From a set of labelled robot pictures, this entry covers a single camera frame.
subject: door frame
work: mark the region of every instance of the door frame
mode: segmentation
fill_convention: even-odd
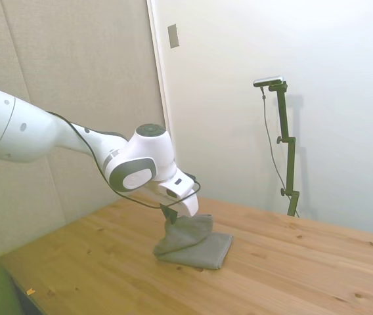
[[[171,115],[170,115],[170,107],[169,107],[169,100],[167,99],[167,84],[166,84],[166,77],[165,73],[162,70],[164,61],[161,57],[160,52],[162,51],[162,48],[160,47],[160,43],[162,42],[162,34],[159,34],[158,32],[158,21],[156,16],[156,1],[157,0],[147,0],[147,9],[148,9],[148,18],[150,21],[150,30],[152,33],[152,41],[153,41],[153,49],[154,49],[154,58],[156,60],[156,69],[158,73],[158,81],[159,81],[159,88],[160,88],[160,97],[162,99],[162,108],[163,108],[163,116],[165,120],[165,126],[169,134],[171,134],[172,128],[172,122],[171,122]],[[174,136],[172,136],[172,143],[175,147],[175,139]]]

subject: white wall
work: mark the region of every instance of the white wall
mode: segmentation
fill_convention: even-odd
[[[373,231],[373,0],[153,2],[177,159],[202,196],[287,212],[252,87],[280,74],[301,216]],[[267,102],[275,139],[273,93]],[[274,154],[285,176],[285,145]]]

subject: light switch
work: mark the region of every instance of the light switch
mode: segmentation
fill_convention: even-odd
[[[169,42],[171,44],[171,48],[175,48],[179,46],[179,37],[178,37],[178,28],[176,24],[170,25],[167,27],[167,32],[169,34]]]

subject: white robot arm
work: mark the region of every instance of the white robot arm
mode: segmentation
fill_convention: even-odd
[[[195,181],[175,163],[169,133],[159,125],[137,128],[127,141],[70,123],[0,91],[0,159],[29,162],[59,146],[95,159],[100,173],[117,194],[141,189],[178,215],[198,211]]]

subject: gray fabric wall panel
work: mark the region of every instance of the gray fabric wall panel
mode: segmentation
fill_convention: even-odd
[[[34,104],[128,138],[163,124],[146,1],[3,3]],[[90,158],[58,149],[48,159],[68,221],[116,199]]]
[[[127,137],[163,125],[146,1],[0,1],[0,90]],[[0,161],[0,255],[115,199],[79,153]],[[0,269],[0,314],[19,313]]]

